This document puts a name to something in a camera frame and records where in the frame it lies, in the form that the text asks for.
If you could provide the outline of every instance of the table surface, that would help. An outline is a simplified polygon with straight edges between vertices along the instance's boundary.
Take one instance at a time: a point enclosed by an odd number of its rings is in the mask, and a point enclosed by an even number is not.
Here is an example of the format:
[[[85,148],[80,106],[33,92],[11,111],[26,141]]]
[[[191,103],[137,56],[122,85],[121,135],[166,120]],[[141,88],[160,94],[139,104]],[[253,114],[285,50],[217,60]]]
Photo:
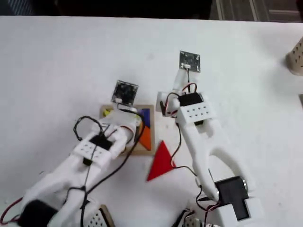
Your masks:
[[[303,24],[292,23],[0,17],[0,211],[68,156],[76,119],[98,117],[118,79],[139,85],[135,103],[155,104],[158,91],[172,88],[184,50],[201,55],[193,79],[255,176],[265,223],[302,223],[303,77],[284,64],[302,35]],[[172,153],[178,130],[172,119],[155,119],[156,144],[165,140]],[[152,160],[132,157],[93,192],[117,227],[170,226],[197,195],[187,170],[147,183]],[[211,163],[215,179],[230,175]],[[176,164],[191,164],[185,143]]]

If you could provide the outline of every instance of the red wire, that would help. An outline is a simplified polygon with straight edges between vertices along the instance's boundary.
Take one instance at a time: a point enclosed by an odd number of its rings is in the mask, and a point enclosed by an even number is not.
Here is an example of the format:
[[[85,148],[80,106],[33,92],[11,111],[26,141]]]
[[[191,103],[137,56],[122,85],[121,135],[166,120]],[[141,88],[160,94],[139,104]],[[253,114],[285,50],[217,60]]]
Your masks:
[[[17,218],[19,215],[16,215],[16,216],[13,217],[10,221],[6,221],[6,222],[3,221],[5,215],[7,214],[7,212],[8,212],[13,206],[15,206],[17,203],[21,202],[22,199],[23,199],[23,197],[21,197],[20,199],[14,201],[12,204],[10,204],[10,205],[5,209],[5,211],[2,213],[1,218],[0,218],[0,225],[5,226],[5,225],[7,225],[7,224],[9,224],[9,223],[17,222],[17,221],[19,220],[19,219]]]
[[[165,115],[166,115],[166,110],[167,110],[167,106],[168,106],[168,101],[169,101],[169,96],[170,95],[176,95],[179,97],[179,95],[177,93],[174,93],[174,92],[170,92],[167,97],[166,97],[166,101],[165,101],[165,105],[164,105],[164,109],[165,109]]]
[[[182,89],[182,91],[184,91],[188,86],[191,86],[191,85],[195,85],[195,92],[197,91],[197,84],[196,83],[189,83],[189,84],[187,84],[183,89]]]

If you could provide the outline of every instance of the black wire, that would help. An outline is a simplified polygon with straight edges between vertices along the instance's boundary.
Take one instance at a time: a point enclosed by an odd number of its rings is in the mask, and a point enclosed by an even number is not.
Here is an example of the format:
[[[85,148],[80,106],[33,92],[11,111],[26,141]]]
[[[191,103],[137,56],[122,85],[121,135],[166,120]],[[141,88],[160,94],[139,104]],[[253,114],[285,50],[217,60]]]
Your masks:
[[[77,120],[77,122],[75,123],[75,126],[74,126],[74,128],[73,128],[73,131],[74,131],[74,133],[75,133],[75,135],[76,135],[76,137],[77,137],[77,139],[78,139],[79,141],[82,141],[83,139],[82,139],[82,137],[80,137],[80,136],[78,135],[77,127],[78,127],[78,124],[79,124],[83,119],[85,119],[85,118],[90,119],[91,121],[93,121],[94,123],[96,123],[96,124],[99,126],[99,128],[100,128],[100,133],[99,133],[99,134],[100,134],[100,135],[101,135],[101,133],[103,132],[103,128],[102,128],[100,122],[98,122],[96,119],[94,119],[94,118],[92,118],[92,117],[90,117],[90,116],[83,116],[83,117],[80,117],[80,118]]]
[[[75,133],[75,135],[76,135],[76,137],[77,137],[77,139],[78,139],[79,141],[82,141],[83,138],[80,137],[80,136],[78,135],[77,127],[78,127],[78,124],[79,124],[83,119],[85,119],[85,118],[90,119],[91,121],[93,121],[94,123],[96,123],[96,124],[99,126],[99,128],[100,128],[99,136],[104,135],[105,132],[106,132],[106,130],[107,130],[107,129],[109,128],[109,126],[110,126],[110,124],[109,124],[109,125],[106,127],[105,131],[103,131],[103,128],[102,128],[100,122],[97,121],[96,119],[94,119],[94,118],[92,118],[92,117],[90,117],[90,116],[83,116],[83,117],[80,117],[80,118],[77,120],[77,122],[75,123],[75,126],[74,126],[74,128],[73,128],[73,131],[74,131],[74,133]],[[96,149],[97,149],[97,145],[95,145],[95,148],[94,148],[94,150],[93,150],[93,152],[92,152],[92,154],[91,154],[91,158],[90,158],[91,160],[92,160],[93,157],[94,157],[94,154],[95,154]],[[68,191],[67,191],[66,199],[65,199],[65,202],[66,202],[66,201],[67,201],[67,197],[68,197],[69,192],[70,192],[71,189],[84,191],[84,198],[83,198],[83,203],[82,203],[82,206],[81,206],[81,207],[82,207],[82,210],[81,210],[81,222],[80,222],[80,226],[81,226],[81,227],[84,227],[84,223],[83,223],[83,219],[84,219],[84,205],[85,205],[85,202],[86,202],[87,196],[88,196],[88,193],[86,192],[86,182],[87,182],[87,179],[88,179],[88,176],[89,176],[90,167],[91,167],[91,165],[89,166],[89,169],[88,169],[88,171],[87,171],[87,174],[86,174],[86,177],[85,177],[84,185],[83,185],[81,188],[77,188],[77,187],[71,187],[71,188],[69,188]]]
[[[141,136],[143,134],[143,131],[144,131],[144,128],[145,128],[145,122],[144,122],[143,116],[141,114],[139,114],[139,113],[136,113],[136,112],[133,112],[133,111],[130,111],[130,110],[124,110],[124,109],[119,109],[119,110],[121,110],[123,112],[126,112],[126,113],[132,113],[132,114],[135,114],[135,115],[139,116],[141,118],[141,121],[142,121],[142,130],[141,130],[138,138],[136,139],[134,145],[129,150],[128,154],[126,155],[124,161],[121,163],[121,165],[117,169],[115,169],[112,173],[110,173],[109,175],[107,175],[106,177],[104,177],[102,180],[100,180],[98,183],[96,183],[90,190],[88,190],[87,192],[85,192],[85,195],[84,195],[85,201],[86,201],[87,196],[88,196],[89,193],[91,193],[101,183],[103,183],[104,181],[106,181],[108,178],[110,178],[112,175],[114,175],[116,172],[118,172],[124,166],[124,164],[126,163],[126,161],[128,160],[128,158],[130,157],[131,153],[133,152],[135,146],[137,145],[137,143],[139,142],[139,139],[141,138]],[[85,203],[85,201],[83,201],[83,204],[82,204],[81,220],[80,220],[80,226],[81,227],[84,227],[84,211],[85,211],[84,203]]]
[[[190,215],[193,215],[194,213],[195,213],[195,211],[192,211],[192,212],[188,213],[188,214],[184,217],[184,219],[183,219],[183,227],[185,227],[185,221],[186,221],[186,219],[187,219]]]
[[[187,82],[189,83],[189,69],[186,69],[187,72]]]
[[[104,136],[105,132],[107,131],[107,129],[109,128],[109,126],[110,126],[110,124],[106,127],[106,129],[104,131],[100,131],[99,136],[101,136],[101,135]],[[93,152],[91,154],[90,160],[93,159],[96,149],[97,149],[97,145],[95,145],[95,148],[94,148],[94,150],[93,150]],[[81,206],[82,207],[82,210],[81,210],[81,223],[80,223],[81,227],[84,227],[84,211],[85,211],[84,207],[85,207],[85,202],[86,202],[87,196],[88,196],[88,193],[86,192],[86,182],[87,182],[87,179],[89,177],[90,167],[91,167],[91,165],[89,166],[89,169],[87,170],[86,177],[85,177],[85,182],[84,182],[84,186],[83,186],[85,193],[84,193],[83,203],[82,203],[82,206]]]
[[[204,227],[206,227],[206,219],[207,219],[207,214],[208,214],[208,211],[205,212],[205,217],[204,217]]]
[[[102,180],[100,180],[98,183],[96,183],[90,190],[88,190],[88,194],[91,193],[91,192],[92,192],[95,188],[97,188],[101,183],[103,183],[105,180],[107,180],[108,178],[110,178],[112,175],[114,175],[116,172],[118,172],[118,171],[124,166],[124,164],[126,163],[126,161],[128,160],[128,158],[129,158],[130,155],[132,154],[132,152],[133,152],[135,146],[136,146],[137,143],[139,142],[140,137],[141,137],[142,134],[143,134],[143,131],[144,131],[144,128],[145,128],[145,123],[144,123],[144,118],[143,118],[143,116],[142,116],[141,114],[139,114],[139,113],[136,113],[136,112],[133,112],[133,111],[130,111],[130,110],[125,110],[125,109],[119,109],[119,110],[121,110],[121,111],[123,111],[123,112],[126,112],[126,113],[132,113],[132,114],[135,114],[135,115],[139,116],[139,117],[141,118],[141,120],[142,120],[142,125],[143,125],[143,126],[142,126],[142,130],[141,130],[139,136],[137,137],[137,139],[136,139],[134,145],[133,145],[132,148],[129,150],[128,154],[126,155],[124,161],[121,163],[121,165],[120,165],[116,170],[114,170],[112,173],[110,173],[109,175],[107,175],[106,177],[104,177]]]
[[[201,193],[202,193],[202,186],[200,185],[199,188],[200,188],[200,192],[199,192],[199,194],[198,194],[197,197],[196,197],[196,204],[197,204],[197,206],[198,206],[199,208],[201,208],[202,210],[204,210],[205,212],[207,212],[208,210],[207,210],[206,208],[202,207],[202,206],[198,203],[198,199],[199,199],[199,197],[200,197],[200,195],[201,195]]]
[[[195,172],[194,172],[193,170],[191,170],[191,168],[189,168],[188,166],[177,166],[177,167],[175,167],[175,166],[173,166],[173,164],[172,164],[172,159],[174,158],[175,154],[176,154],[176,153],[178,152],[178,150],[180,149],[180,147],[181,147],[181,143],[182,143],[182,137],[181,137],[181,130],[180,130],[180,126],[179,126],[179,124],[178,124],[178,123],[176,123],[176,125],[177,125],[177,127],[178,127],[178,129],[179,129],[179,144],[178,144],[177,149],[175,150],[175,152],[172,154],[172,156],[171,156],[171,158],[170,158],[170,164],[171,164],[171,167],[173,167],[174,169],[180,169],[180,168],[186,168],[186,169],[189,169],[189,170],[190,170],[190,172],[191,172],[193,175],[197,176],[197,174],[195,174]]]

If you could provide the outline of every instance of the wooden block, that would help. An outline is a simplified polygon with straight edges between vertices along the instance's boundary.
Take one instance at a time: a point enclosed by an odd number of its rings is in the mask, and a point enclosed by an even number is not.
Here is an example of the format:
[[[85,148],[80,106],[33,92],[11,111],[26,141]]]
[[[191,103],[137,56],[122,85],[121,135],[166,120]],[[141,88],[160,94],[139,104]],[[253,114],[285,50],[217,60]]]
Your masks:
[[[153,105],[135,105],[135,108],[137,108],[138,110],[140,109],[149,109],[150,110],[150,125],[151,127],[150,129],[150,138],[151,138],[151,143],[150,143],[150,147],[149,144],[146,147],[144,147],[140,142],[138,142],[138,144],[136,145],[135,149],[132,152],[132,155],[155,155],[156,153],[156,149],[155,149],[155,118],[154,118],[154,106]],[[113,107],[111,105],[103,105],[100,109],[100,118],[103,118],[103,112],[106,109],[113,109]],[[124,152],[122,152],[121,155],[125,155],[127,154],[127,152],[129,151],[129,148],[126,149]]]
[[[112,216],[110,215],[106,205],[101,205],[99,209],[103,215],[103,218],[106,219],[109,227],[115,227]]]

